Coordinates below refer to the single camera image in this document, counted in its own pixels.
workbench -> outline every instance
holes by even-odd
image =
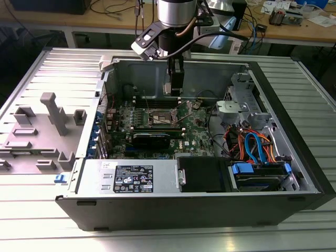
[[[0,109],[0,143],[13,129],[13,112],[54,92],[66,113],[87,111],[98,80],[101,56],[113,50],[54,48],[42,51]],[[132,51],[118,55],[135,56]],[[192,54],[192,58],[255,61],[336,189],[336,103],[300,62],[289,57]],[[0,175],[1,251],[334,251],[336,200],[299,212],[278,226],[84,232],[55,203],[62,186],[55,175]]]
[[[110,4],[123,3],[124,0],[105,0],[106,6]],[[110,10],[119,10],[134,5],[134,1],[128,1],[122,6],[117,6]],[[20,20],[27,29],[60,30],[64,32],[68,47],[76,48],[74,32],[93,32],[106,34],[134,34],[135,16],[134,9],[128,9],[122,12],[122,20],[116,20],[104,14],[98,14],[88,9],[84,15],[70,15],[60,13],[41,13],[41,12],[17,12],[9,4],[12,13]],[[324,28],[308,20],[304,20],[301,26],[273,26],[268,24],[267,14],[261,14],[261,6],[250,7],[252,15],[261,24],[267,25],[268,29],[264,38],[265,43],[272,44],[290,44],[304,46],[325,46],[332,47],[336,42],[336,26]],[[94,5],[94,9],[103,12],[103,6],[100,2]],[[336,6],[327,5],[327,11],[336,13]],[[152,20],[152,5],[144,5],[144,25],[149,26]],[[0,26],[22,28],[21,25],[13,19],[4,2],[0,1]],[[138,22],[138,34],[141,33],[141,21]],[[243,22],[238,32],[241,35],[249,37],[251,31],[248,24]]]

motherboard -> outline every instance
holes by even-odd
[[[214,156],[207,133],[208,107],[194,100],[133,100],[110,109],[110,159]]]

metal frame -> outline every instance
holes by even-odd
[[[41,30],[59,30],[64,32],[67,44],[69,48],[77,48],[75,32],[84,33],[111,33],[111,34],[134,34],[134,29],[119,29],[119,28],[102,28],[102,27],[84,27],[84,26],[65,26],[65,25],[48,25],[48,24],[33,24],[24,23],[27,29],[41,29]],[[21,28],[21,25],[17,22],[1,21],[0,26]],[[141,34],[142,31],[138,29],[137,34]],[[265,43],[271,44],[286,44],[286,45],[301,45],[301,46],[323,46],[332,47],[334,42],[322,42],[322,41],[310,41],[310,40],[292,40],[292,39],[280,39],[280,38],[264,38]]]

white paper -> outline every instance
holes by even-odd
[[[324,16],[317,16],[309,18],[308,20],[323,27],[329,27],[336,24],[336,21],[334,19]]]
[[[276,7],[278,9],[285,9],[289,10],[290,2],[274,2],[274,1],[265,1],[262,5],[263,8],[261,8],[261,13],[266,13],[268,15],[271,15],[273,9]]]

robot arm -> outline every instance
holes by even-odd
[[[205,0],[158,0],[157,3],[159,21],[140,34],[131,47],[144,60],[167,59],[169,82],[165,86],[166,94],[179,96],[183,91],[182,53],[193,43],[216,35],[247,39],[221,26]],[[194,30],[199,36],[193,39]]]

